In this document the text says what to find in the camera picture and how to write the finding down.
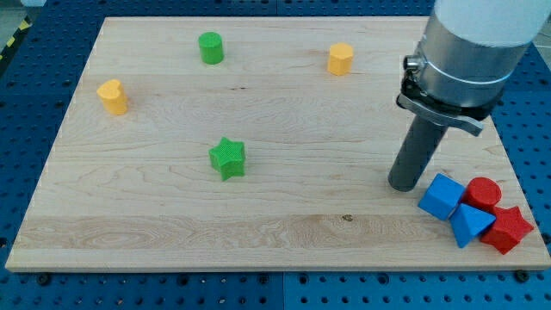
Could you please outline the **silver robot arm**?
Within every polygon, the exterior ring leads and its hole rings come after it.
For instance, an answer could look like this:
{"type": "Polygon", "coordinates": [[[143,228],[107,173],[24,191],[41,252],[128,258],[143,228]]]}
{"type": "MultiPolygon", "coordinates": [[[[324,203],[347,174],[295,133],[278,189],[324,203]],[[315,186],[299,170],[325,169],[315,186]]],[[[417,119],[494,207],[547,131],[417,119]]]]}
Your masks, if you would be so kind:
{"type": "Polygon", "coordinates": [[[421,136],[449,127],[474,136],[550,15],[550,0],[439,0],[413,54],[398,105],[421,136]]]}

